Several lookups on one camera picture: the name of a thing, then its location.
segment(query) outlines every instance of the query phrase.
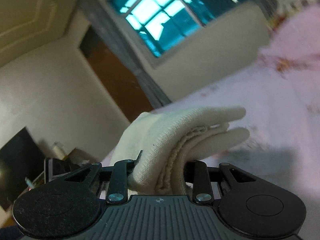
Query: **metal screw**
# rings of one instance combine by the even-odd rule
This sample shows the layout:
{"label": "metal screw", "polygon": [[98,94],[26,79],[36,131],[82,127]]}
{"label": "metal screw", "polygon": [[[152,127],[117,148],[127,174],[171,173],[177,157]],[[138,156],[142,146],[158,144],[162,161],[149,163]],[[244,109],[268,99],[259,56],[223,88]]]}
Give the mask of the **metal screw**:
{"label": "metal screw", "polygon": [[119,194],[119,193],[114,193],[114,194],[110,194],[108,196],[108,199],[111,200],[111,201],[121,201],[124,199],[124,196],[122,194]]}
{"label": "metal screw", "polygon": [[196,199],[201,202],[209,201],[211,199],[211,196],[206,193],[201,193],[201,194],[196,195]]}

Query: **ribbed surface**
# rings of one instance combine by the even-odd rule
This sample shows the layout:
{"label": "ribbed surface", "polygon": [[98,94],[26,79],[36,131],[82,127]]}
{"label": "ribbed surface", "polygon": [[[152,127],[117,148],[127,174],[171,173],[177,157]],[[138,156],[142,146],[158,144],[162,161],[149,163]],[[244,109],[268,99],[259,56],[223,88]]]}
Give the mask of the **ribbed surface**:
{"label": "ribbed surface", "polygon": [[[31,240],[27,236],[22,240]],[[109,207],[87,231],[69,240],[245,240],[227,229],[209,207],[187,196],[133,196]],[[299,240],[291,236],[287,240]]]}

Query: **brown door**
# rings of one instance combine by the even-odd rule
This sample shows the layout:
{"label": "brown door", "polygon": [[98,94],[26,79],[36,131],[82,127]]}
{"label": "brown door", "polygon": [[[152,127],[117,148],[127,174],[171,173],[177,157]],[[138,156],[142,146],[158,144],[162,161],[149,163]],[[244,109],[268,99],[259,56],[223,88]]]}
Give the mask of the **brown door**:
{"label": "brown door", "polygon": [[99,40],[92,29],[87,32],[80,48],[93,71],[130,122],[142,112],[153,110],[136,77]]}

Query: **white bed sheet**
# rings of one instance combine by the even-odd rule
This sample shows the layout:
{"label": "white bed sheet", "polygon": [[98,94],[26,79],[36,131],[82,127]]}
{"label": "white bed sheet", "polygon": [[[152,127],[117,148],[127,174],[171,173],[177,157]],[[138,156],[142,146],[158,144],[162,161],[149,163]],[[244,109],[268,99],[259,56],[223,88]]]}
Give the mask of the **white bed sheet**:
{"label": "white bed sheet", "polygon": [[232,105],[247,114],[231,128],[248,128],[250,138],[204,161],[213,167],[230,162],[297,194],[307,207],[300,236],[320,240],[320,71],[281,76],[252,65],[156,111]]}

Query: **folded glove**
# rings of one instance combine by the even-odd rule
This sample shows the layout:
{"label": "folded glove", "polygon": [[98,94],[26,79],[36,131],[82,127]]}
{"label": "folded glove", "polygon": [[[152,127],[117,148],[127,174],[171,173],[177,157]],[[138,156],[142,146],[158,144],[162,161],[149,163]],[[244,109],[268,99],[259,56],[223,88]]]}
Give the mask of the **folded glove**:
{"label": "folded glove", "polygon": [[187,161],[202,160],[249,137],[245,128],[227,131],[228,122],[245,116],[242,107],[199,107],[168,113],[142,113],[123,133],[111,165],[140,160],[128,177],[128,188],[146,195],[186,195]]}

